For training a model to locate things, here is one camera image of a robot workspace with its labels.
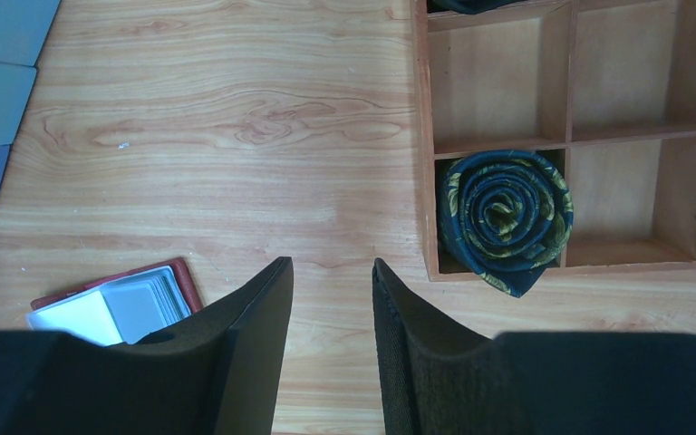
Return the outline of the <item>red leather card holder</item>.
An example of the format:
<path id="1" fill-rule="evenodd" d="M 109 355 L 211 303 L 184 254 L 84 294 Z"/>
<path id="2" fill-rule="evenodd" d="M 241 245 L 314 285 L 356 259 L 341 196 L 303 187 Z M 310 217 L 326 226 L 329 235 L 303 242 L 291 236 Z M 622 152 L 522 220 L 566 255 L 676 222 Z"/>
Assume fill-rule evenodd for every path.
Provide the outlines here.
<path id="1" fill-rule="evenodd" d="M 31 329 L 109 346 L 136 343 L 204 305 L 187 262 L 177 257 L 35 299 L 31 307 Z"/>

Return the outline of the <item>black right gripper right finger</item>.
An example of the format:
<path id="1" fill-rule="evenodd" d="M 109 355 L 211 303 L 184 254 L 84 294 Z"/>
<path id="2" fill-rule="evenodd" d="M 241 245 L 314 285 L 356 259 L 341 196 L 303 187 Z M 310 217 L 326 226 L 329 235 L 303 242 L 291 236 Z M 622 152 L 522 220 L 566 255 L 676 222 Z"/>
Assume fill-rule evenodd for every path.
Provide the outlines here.
<path id="1" fill-rule="evenodd" d="M 487 338 L 381 259 L 372 307 L 389 434 L 696 434 L 696 335 L 518 331 Z"/>

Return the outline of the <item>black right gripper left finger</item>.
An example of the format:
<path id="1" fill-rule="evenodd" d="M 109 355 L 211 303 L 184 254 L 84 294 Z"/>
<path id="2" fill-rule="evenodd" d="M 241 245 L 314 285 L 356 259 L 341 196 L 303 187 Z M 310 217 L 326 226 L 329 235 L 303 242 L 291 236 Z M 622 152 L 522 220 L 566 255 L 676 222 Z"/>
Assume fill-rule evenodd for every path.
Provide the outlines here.
<path id="1" fill-rule="evenodd" d="M 134 344 L 0 330 L 0 434 L 268 434 L 293 289 L 281 256 Z"/>

